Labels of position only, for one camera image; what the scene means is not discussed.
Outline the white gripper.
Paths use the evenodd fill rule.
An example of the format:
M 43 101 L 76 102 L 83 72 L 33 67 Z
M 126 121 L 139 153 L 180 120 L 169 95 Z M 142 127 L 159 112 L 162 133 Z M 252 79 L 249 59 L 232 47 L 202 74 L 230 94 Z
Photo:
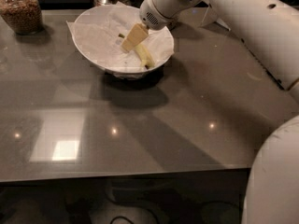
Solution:
M 130 52 L 149 36 L 149 29 L 162 30 L 169 26 L 173 19 L 163 16 L 155 7 L 153 0 L 144 0 L 139 9 L 139 17 L 143 23 L 136 23 L 129 34 L 123 39 L 121 48 L 125 52 Z

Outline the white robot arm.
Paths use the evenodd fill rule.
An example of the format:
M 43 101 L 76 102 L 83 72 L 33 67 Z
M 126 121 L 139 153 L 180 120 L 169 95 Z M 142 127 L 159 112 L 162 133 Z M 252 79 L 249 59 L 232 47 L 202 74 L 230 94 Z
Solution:
M 299 13 L 279 0 L 144 0 L 140 25 L 125 37 L 132 50 L 180 11 L 209 5 L 294 100 L 299 100 Z M 299 117 L 277 128 L 252 164 L 242 224 L 299 224 Z

